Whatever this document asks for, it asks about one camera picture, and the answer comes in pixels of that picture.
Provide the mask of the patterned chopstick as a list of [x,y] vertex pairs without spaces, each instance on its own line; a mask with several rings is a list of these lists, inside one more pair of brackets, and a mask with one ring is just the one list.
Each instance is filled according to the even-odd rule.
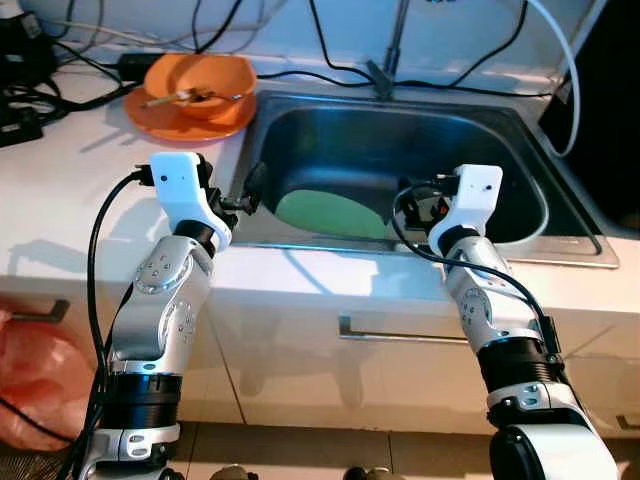
[[189,88],[189,90],[182,90],[174,93],[175,100],[183,102],[183,104],[191,105],[196,102],[207,102],[215,99],[224,100],[228,102],[238,102],[246,97],[246,93],[218,93],[207,88]]
[[145,104],[143,104],[143,108],[156,108],[156,106],[166,105],[166,104],[187,105],[187,104],[183,104],[183,102],[178,102],[177,99],[175,99],[174,93],[169,93],[168,96],[161,96],[161,97],[156,97],[156,99],[147,100]]

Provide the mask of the orange plastic bowl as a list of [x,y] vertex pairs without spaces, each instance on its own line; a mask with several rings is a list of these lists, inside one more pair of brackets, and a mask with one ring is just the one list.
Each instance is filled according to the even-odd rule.
[[[234,55],[165,54],[152,65],[143,78],[143,90],[152,97],[168,96],[179,90],[205,86],[218,93],[250,93],[257,78],[250,60]],[[182,111],[189,116],[207,118],[224,113],[229,104],[224,100],[196,102]]]

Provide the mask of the white kitchen cabinet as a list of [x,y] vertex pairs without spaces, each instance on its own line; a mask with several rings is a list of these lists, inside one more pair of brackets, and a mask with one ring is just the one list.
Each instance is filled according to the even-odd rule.
[[[605,438],[617,413],[640,415],[640,293],[634,276],[575,273],[536,280],[573,389]],[[216,291],[197,316],[180,420],[284,428],[488,435],[483,375],[468,344],[348,340],[362,332],[463,337],[438,282],[406,297]]]

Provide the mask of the orange plastic plate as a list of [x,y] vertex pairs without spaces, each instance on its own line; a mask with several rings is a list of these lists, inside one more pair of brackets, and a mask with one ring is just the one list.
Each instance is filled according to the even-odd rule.
[[242,131],[251,123],[257,108],[256,93],[244,93],[227,102],[229,109],[224,113],[207,118],[197,118],[183,113],[184,108],[193,108],[198,96],[206,96],[206,102],[219,99],[209,87],[191,87],[183,92],[186,105],[179,105],[177,101],[163,102],[156,106],[148,106],[148,102],[155,97],[145,91],[134,90],[124,97],[124,110],[131,119],[134,127],[150,136],[172,142],[209,142],[224,140]]

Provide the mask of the green plate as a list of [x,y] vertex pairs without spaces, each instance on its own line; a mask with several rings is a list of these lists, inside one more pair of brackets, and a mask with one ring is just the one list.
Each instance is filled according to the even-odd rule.
[[294,189],[274,210],[276,218],[294,228],[325,236],[371,239],[387,238],[387,221],[361,202],[317,189]]

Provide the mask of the stainless steel sink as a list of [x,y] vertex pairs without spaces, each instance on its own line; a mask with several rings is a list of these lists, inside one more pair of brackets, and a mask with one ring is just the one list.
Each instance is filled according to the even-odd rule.
[[445,102],[343,99],[265,91],[244,132],[241,156],[225,165],[230,196],[242,196],[256,163],[268,183],[256,212],[239,218],[233,241],[253,247],[356,253],[402,251],[385,239],[325,236],[276,218],[294,189],[352,198],[388,218],[401,178],[424,180],[462,164],[503,170],[486,237],[511,262],[616,269],[620,260],[515,109]]

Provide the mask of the black power adapter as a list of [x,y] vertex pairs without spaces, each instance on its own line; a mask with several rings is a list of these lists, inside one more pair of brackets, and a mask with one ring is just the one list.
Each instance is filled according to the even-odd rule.
[[148,70],[165,52],[124,52],[116,59],[114,69],[123,81],[142,81]]

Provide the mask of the metal faucet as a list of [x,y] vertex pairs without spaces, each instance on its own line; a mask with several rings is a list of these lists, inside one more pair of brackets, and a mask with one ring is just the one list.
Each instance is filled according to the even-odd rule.
[[369,74],[374,87],[375,100],[390,102],[394,100],[396,90],[396,73],[401,59],[401,44],[406,24],[408,9],[411,0],[399,0],[396,10],[396,22],[394,22],[392,35],[385,50],[383,64],[376,64],[372,59],[365,60],[367,74]]

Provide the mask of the small black box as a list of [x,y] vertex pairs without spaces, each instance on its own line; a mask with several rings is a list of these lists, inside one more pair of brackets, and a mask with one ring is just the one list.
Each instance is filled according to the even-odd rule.
[[0,99],[0,148],[44,137],[44,125],[35,108],[13,106]]

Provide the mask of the black electronic device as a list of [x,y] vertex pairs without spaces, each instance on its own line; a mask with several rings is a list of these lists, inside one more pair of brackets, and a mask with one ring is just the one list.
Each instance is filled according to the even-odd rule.
[[18,3],[0,3],[0,87],[37,84],[58,69],[54,38],[44,31],[35,13]]

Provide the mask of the red plastic bag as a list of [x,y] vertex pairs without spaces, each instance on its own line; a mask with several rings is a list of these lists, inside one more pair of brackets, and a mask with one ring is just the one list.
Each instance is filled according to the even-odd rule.
[[0,301],[0,445],[60,451],[84,426],[93,366],[63,326],[17,321]]

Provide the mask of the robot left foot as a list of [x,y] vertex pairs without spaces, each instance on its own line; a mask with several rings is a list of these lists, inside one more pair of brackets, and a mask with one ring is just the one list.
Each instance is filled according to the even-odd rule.
[[248,471],[244,466],[228,465],[215,471],[209,480],[260,480],[260,477],[256,472]]

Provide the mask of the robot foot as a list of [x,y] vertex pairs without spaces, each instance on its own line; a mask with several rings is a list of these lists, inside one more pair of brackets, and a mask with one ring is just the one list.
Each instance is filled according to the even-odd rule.
[[228,465],[215,471],[209,480],[260,480],[260,477],[256,472],[248,471],[244,466]]
[[404,480],[387,467],[349,467],[344,471],[342,480]]

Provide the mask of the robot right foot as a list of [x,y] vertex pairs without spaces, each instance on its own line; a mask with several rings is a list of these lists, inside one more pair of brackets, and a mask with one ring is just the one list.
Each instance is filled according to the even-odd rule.
[[349,467],[344,471],[342,480],[404,480],[387,467]]

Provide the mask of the grey woven mat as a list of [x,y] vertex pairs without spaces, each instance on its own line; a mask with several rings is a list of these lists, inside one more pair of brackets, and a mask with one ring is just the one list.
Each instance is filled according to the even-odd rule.
[[24,451],[0,445],[0,480],[69,480],[59,472],[70,461],[72,449]]

